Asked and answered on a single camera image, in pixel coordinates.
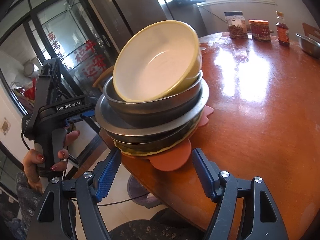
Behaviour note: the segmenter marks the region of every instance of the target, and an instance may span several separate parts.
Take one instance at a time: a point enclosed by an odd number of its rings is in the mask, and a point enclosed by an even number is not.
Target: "red container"
[[[271,42],[270,28],[268,21],[249,20],[252,39],[254,41]]]

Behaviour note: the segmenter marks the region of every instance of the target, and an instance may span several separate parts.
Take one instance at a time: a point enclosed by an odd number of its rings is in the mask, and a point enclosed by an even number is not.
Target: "orange coaster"
[[[194,131],[181,143],[177,144],[175,147],[166,150],[164,152],[154,154],[154,155],[147,155],[147,156],[133,156],[127,155],[125,156],[129,158],[143,158],[149,159],[152,166],[160,171],[175,171],[181,168],[189,159],[191,155],[191,142],[189,138],[195,133],[198,127],[204,126],[209,122],[207,116],[213,113],[213,108],[209,106],[204,106],[203,113],[201,119],[194,129]]]

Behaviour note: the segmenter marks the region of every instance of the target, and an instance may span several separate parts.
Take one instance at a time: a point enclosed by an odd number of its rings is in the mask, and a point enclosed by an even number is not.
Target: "yellow bowl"
[[[113,84],[127,102],[151,101],[187,89],[201,67],[195,30],[183,22],[163,21],[144,28],[124,46]]]

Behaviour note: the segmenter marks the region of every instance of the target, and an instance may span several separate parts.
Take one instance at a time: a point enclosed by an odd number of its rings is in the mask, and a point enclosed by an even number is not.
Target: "stack of bowls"
[[[196,32],[179,21],[152,24],[122,49],[96,106],[118,146],[148,154],[196,127],[209,97]]]

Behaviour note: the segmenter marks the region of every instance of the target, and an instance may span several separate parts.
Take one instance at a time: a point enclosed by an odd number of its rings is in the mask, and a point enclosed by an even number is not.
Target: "window sill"
[[[273,0],[207,0],[202,3],[198,3],[199,7],[214,5],[214,4],[221,4],[221,3],[230,3],[230,2],[255,2],[255,3],[266,3],[277,5]]]

